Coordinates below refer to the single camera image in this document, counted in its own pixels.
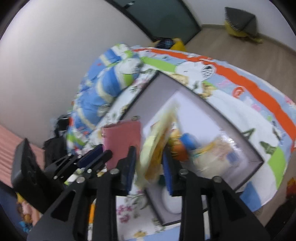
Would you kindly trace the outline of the dark door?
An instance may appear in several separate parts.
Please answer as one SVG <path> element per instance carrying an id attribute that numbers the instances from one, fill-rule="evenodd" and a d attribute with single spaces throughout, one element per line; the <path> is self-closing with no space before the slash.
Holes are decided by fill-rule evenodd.
<path id="1" fill-rule="evenodd" d="M 183 1 L 108 1 L 132 20 L 151 40 L 179 38 L 185 44 L 201 27 Z"/>

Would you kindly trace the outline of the black clothing pile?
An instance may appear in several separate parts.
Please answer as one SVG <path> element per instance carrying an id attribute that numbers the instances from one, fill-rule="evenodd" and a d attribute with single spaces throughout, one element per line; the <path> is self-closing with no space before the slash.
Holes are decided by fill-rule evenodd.
<path id="1" fill-rule="evenodd" d="M 63 114 L 51 121 L 51 138 L 43 144 L 45 168 L 67 155 L 66 134 L 70 123 L 70 114 Z"/>

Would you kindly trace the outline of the grey storage box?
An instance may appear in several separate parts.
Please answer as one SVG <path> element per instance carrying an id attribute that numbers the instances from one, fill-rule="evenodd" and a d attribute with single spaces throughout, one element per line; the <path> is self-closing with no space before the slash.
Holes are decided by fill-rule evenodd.
<path id="1" fill-rule="evenodd" d="M 263 159 L 239 130 L 197 94 L 168 75 L 156 71 L 136 95 L 121 120 L 139 118 L 144 141 L 151 126 L 172 103 L 178 104 L 174 126 L 189 154 L 182 166 L 198 176 L 221 176 L 237 191 L 263 165 Z"/>

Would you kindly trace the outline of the pink curtain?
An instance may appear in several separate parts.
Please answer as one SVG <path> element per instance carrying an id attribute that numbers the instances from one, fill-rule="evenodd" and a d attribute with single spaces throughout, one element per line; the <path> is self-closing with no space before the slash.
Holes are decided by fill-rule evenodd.
<path id="1" fill-rule="evenodd" d="M 0 126 L 0 178 L 5 185 L 12 187 L 11 172 L 17 145 L 22 141 L 4 126 Z"/>

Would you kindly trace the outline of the pink wallet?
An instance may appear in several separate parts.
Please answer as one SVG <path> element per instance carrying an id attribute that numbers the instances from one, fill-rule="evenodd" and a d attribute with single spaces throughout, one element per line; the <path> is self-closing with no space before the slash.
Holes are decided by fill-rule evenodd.
<path id="1" fill-rule="evenodd" d="M 139 158 L 142 140 L 142 126 L 138 120 L 125 120 L 102 128 L 102 144 L 104 150 L 112 151 L 112 158 L 106 162 L 108 170 L 115 168 L 120 159 L 127 156 L 130 146 L 137 150 Z"/>

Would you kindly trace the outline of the grey yellow floor cushion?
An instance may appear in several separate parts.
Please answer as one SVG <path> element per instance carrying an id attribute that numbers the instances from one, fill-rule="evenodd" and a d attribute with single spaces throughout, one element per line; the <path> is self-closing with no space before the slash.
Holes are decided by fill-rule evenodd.
<path id="1" fill-rule="evenodd" d="M 245 10 L 225 7 L 225 29 L 233 37 L 250 39 L 262 43 L 257 30 L 257 19 L 252 13 Z"/>

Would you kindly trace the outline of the colourful striped quilt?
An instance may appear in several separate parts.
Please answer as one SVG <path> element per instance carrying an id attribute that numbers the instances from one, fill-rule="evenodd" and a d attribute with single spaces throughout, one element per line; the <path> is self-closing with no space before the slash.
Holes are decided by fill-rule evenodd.
<path id="1" fill-rule="evenodd" d="M 181 199 L 158 181 L 171 155 L 221 176 L 251 211 L 276 194 L 295 147 L 295 103 L 263 79 L 215 59 L 117 44 L 93 63 L 73 101 L 67 150 L 97 145 L 107 169 L 137 148 L 132 190 L 116 199 L 120 240 L 178 240 Z"/>

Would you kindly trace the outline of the floral white blanket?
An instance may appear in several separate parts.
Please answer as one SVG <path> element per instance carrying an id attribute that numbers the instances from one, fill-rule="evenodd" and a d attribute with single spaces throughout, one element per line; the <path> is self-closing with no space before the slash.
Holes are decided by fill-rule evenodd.
<path id="1" fill-rule="evenodd" d="M 166 157 L 165 177 L 174 196 L 182 197 L 180 240 L 204 240 L 204 217 L 201 196 L 207 179 L 177 166 L 177 162 Z M 96 200 L 93 240 L 117 240 L 116 197 L 126 196 L 132 188 L 136 166 L 136 148 L 129 148 L 127 157 L 119 160 L 116 168 L 102 177 L 91 173 L 79 176 L 68 187 L 73 202 L 66 226 L 50 237 L 42 230 L 33 230 L 29 240 L 86 240 L 89 208 Z"/>

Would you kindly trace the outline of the yellow snack packet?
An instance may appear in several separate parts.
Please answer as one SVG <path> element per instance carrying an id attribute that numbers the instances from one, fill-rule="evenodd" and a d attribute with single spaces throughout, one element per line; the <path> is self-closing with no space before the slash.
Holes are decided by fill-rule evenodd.
<path id="1" fill-rule="evenodd" d="M 135 169 L 137 178 L 135 185 L 143 189 L 159 179 L 164 148 L 171 135 L 173 122 L 176 120 L 178 104 L 172 103 L 151 126 L 149 135 L 140 151 Z"/>

